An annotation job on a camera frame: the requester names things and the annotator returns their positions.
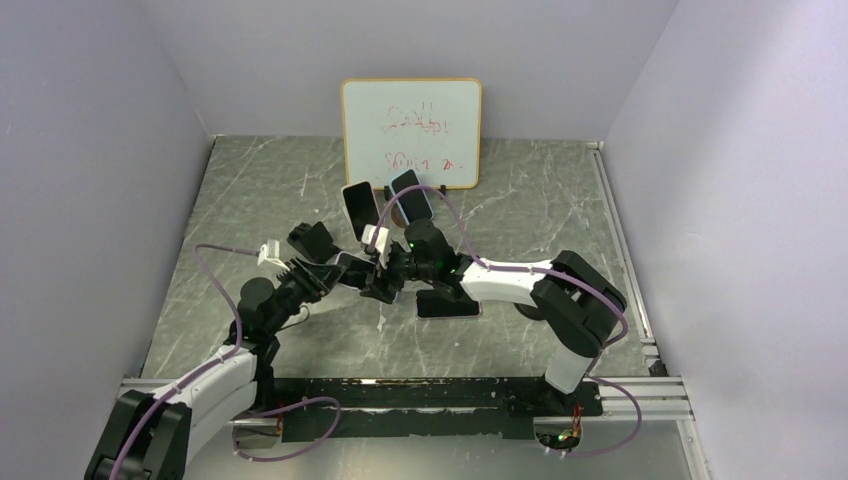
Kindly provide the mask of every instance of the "gray marble tabletop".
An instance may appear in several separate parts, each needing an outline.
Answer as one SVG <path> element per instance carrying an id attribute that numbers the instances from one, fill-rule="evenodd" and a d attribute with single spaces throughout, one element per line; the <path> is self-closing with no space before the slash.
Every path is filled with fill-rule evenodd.
<path id="1" fill-rule="evenodd" d="M 340 247 L 358 252 L 342 213 L 344 183 L 340 138 L 219 137 L 142 376 L 176 378 L 208 358 L 226 335 L 232 315 L 192 258 L 195 244 L 258 248 L 267 238 L 284 240 L 300 222 L 320 220 Z M 529 262 L 574 250 L 626 291 L 610 213 L 584 143 L 484 140 L 479 184 L 448 196 L 481 256 Z M 435 224 L 459 245 L 447 207 L 435 197 L 431 203 Z M 393 234 L 402 236 L 396 228 Z M 285 255 L 295 254 L 283 244 Z M 245 281 L 264 274 L 249 257 L 207 252 L 205 258 L 234 296 Z M 485 302 L 477 318 L 418 320 L 414 290 L 425 286 L 407 286 L 392 305 L 343 288 L 331 292 L 311 307 L 307 322 L 278 335 L 276 375 L 397 378 L 545 371 L 556 342 L 545 322 L 528 320 L 502 302 Z M 647 375 L 632 309 L 627 318 L 630 333 L 604 353 L 597 375 Z"/>

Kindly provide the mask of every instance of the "white wall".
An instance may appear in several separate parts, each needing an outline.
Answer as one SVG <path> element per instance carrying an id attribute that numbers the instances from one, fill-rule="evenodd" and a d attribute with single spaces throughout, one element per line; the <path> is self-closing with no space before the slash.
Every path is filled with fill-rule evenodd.
<path id="1" fill-rule="evenodd" d="M 682 0 L 605 157 L 715 478 L 846 478 L 848 5 Z"/>
<path id="2" fill-rule="evenodd" d="M 0 2 L 0 478 L 81 478 L 208 156 L 131 0 Z"/>
<path id="3" fill-rule="evenodd" d="M 213 133 L 341 135 L 351 77 L 479 77 L 483 134 L 606 136 L 677 0 L 143 0 Z"/>

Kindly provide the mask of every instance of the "black smartphone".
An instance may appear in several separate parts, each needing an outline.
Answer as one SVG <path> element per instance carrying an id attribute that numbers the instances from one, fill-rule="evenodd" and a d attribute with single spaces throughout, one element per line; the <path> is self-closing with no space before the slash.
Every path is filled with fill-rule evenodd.
<path id="1" fill-rule="evenodd" d="M 347 252 L 341 252 L 336 257 L 336 265 L 345 267 L 345 272 L 339 279 L 339 284 L 362 290 L 369 273 L 374 273 L 377 266 L 364 258 L 359 258 Z"/>
<path id="2" fill-rule="evenodd" d="M 415 292 L 415 312 L 418 318 L 476 317 L 479 302 L 452 302 L 433 290 Z"/>
<path id="3" fill-rule="evenodd" d="M 389 183 L 389 191 L 394 196 L 406 187 L 420 184 L 421 182 L 418 181 L 418 175 L 415 174 L 415 170 L 409 169 L 395 177 Z M 427 200 L 427 195 L 423 190 L 408 192 L 398 200 L 397 205 L 407 225 L 416 220 L 433 219 L 433 208 L 430 206 L 430 201 Z"/>
<path id="4" fill-rule="evenodd" d="M 374 189 L 369 182 L 359 182 L 342 187 L 342 201 L 344 202 L 345 216 L 351 227 L 356 241 L 362 241 L 362 234 L 366 225 L 377 225 L 380 219 L 380 211 L 377 210 L 377 199 L 374 198 Z"/>

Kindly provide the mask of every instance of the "whiteboard frame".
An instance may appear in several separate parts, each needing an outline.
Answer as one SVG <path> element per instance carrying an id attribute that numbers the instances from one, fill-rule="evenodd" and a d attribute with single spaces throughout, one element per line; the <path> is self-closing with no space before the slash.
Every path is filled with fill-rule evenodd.
<path id="1" fill-rule="evenodd" d="M 340 87 L 341 97 L 342 97 L 342 140 L 344 141 L 345 146 L 345 184 L 350 183 L 350 168 L 348 167 L 348 154 L 347 154 L 347 123 L 345 122 L 345 111 L 344 111 L 344 87 L 348 84 L 348 82 L 474 82 L 480 89 L 480 108 L 477 110 L 477 175 L 474 180 L 474 184 L 470 186 L 450 186 L 445 185 L 445 188 L 448 190 L 467 190 L 470 188 L 474 188 L 480 183 L 480 140 L 482 138 L 482 130 L 483 130 L 483 84 L 480 82 L 480 79 L 477 78 L 348 78 L 344 82 L 342 82 L 342 86 Z M 386 185 L 374 186 L 374 190 L 383 190 L 383 187 Z"/>

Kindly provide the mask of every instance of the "robotic arm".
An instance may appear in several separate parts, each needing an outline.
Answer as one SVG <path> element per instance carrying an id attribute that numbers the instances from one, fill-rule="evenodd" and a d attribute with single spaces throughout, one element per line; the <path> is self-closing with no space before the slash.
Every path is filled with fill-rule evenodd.
<path id="1" fill-rule="evenodd" d="M 363 238 L 370 240 L 373 233 L 374 228 L 370 227 Z M 621 293 L 574 252 L 563 251 L 553 260 L 536 263 L 498 262 L 498 270 L 492 270 L 476 263 L 469 255 L 456 253 L 444 234 L 429 220 L 413 222 L 404 231 L 404 236 L 409 251 L 397 242 L 389 243 L 388 230 L 381 228 L 376 251 L 367 252 L 373 260 L 372 266 L 355 270 L 322 264 L 326 258 L 312 258 L 318 250 L 338 250 L 325 235 L 326 245 L 317 248 L 314 242 L 308 248 L 294 245 L 307 259 L 315 262 L 299 259 L 286 262 L 283 273 L 277 276 L 279 286 L 274 287 L 270 280 L 261 277 L 246 282 L 238 304 L 243 322 L 241 348 L 154 412 L 142 435 L 131 446 L 119 478 L 182 478 L 194 455 L 232 418 L 245 411 L 276 407 L 278 397 L 271 367 L 280 347 L 276 333 L 300 312 L 304 303 L 320 301 L 339 283 L 356 286 L 360 295 L 384 303 L 392 303 L 407 281 L 422 281 L 455 302 L 499 300 L 514 303 L 522 315 L 547 321 L 557 335 L 560 345 L 550 360 L 545 380 L 564 394 L 571 393 L 580 383 L 603 349 L 617 318 L 599 299 L 555 276 L 537 271 L 566 273 L 602 292 L 620 310 L 626 305 Z M 233 349 L 236 330 L 232 324 L 224 346 L 213 357 L 223 359 L 225 352 Z M 130 391 L 121 396 L 85 478 L 108 479 L 118 452 L 141 416 L 157 399 L 184 384 L 181 380 L 192 374 L 189 372 L 182 379 L 148 394 Z"/>

